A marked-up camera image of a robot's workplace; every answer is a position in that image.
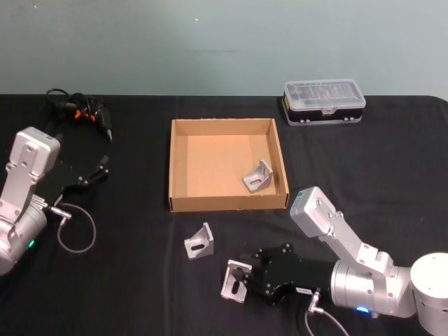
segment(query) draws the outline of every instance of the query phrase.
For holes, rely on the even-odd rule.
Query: metal bracket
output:
[[[208,223],[202,225],[201,230],[189,239],[183,241],[188,259],[198,259],[213,254],[214,239]]]
[[[250,193],[255,193],[270,186],[273,174],[272,168],[261,159],[257,169],[252,174],[245,176],[243,182]]]
[[[247,287],[243,282],[238,281],[234,277],[233,272],[238,269],[246,274],[250,274],[252,272],[252,265],[237,262],[235,260],[229,260],[227,263],[227,270],[225,271],[221,297],[243,303],[246,299]]]

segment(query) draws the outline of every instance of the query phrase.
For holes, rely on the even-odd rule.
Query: black tablecloth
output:
[[[303,258],[336,257],[306,238],[287,211],[170,213],[173,118],[275,118],[292,200],[301,188],[321,187],[360,238],[389,252],[397,265],[448,250],[445,101],[367,97],[356,125],[302,128],[286,123],[276,97],[105,100],[113,144],[91,127],[67,126],[61,152],[73,165],[111,157],[108,180],[78,200],[96,220],[97,243],[85,255],[70,255],[57,245],[57,223],[50,221],[0,279],[2,336],[306,335],[308,298],[289,297],[275,308],[222,299],[226,262],[284,242]],[[14,134],[36,122],[42,104],[42,96],[0,96],[0,162],[6,164]],[[204,221],[215,237],[214,255],[188,261],[183,240]],[[354,336],[426,335],[416,317],[369,319],[325,308]],[[341,335],[324,316],[311,327],[317,335]]]

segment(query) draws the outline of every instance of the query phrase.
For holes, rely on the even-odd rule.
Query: bracket hole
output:
[[[194,246],[191,246],[191,251],[197,251],[197,250],[200,250],[200,249],[203,249],[203,248],[204,248],[203,244],[194,245]]]
[[[237,294],[239,290],[239,281],[233,283],[232,286],[232,294]]]

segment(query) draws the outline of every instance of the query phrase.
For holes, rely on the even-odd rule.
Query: clear plastic lid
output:
[[[293,111],[363,109],[365,99],[353,79],[325,79],[287,82],[285,93]]]

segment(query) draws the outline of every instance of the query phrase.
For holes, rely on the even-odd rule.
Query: plastic storage case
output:
[[[282,99],[289,125],[357,123],[365,99],[353,79],[287,82]]]

